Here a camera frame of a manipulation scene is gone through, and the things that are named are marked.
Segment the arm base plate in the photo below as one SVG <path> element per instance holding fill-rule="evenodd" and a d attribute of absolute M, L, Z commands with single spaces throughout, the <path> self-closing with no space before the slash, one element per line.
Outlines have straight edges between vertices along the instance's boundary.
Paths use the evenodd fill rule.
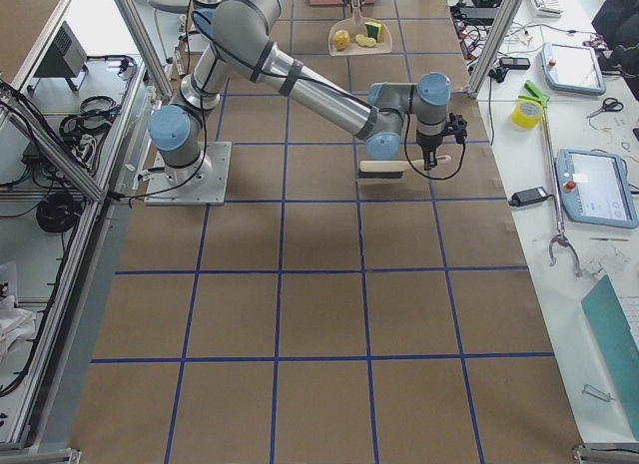
<path fill-rule="evenodd" d="M 162 170 L 151 174 L 144 203 L 148 206 L 221 206 L 225 203 L 231 142 L 199 141 L 201 152 L 192 165 L 183 169 L 168 167 L 160 152 L 156 152 L 155 167 Z"/>

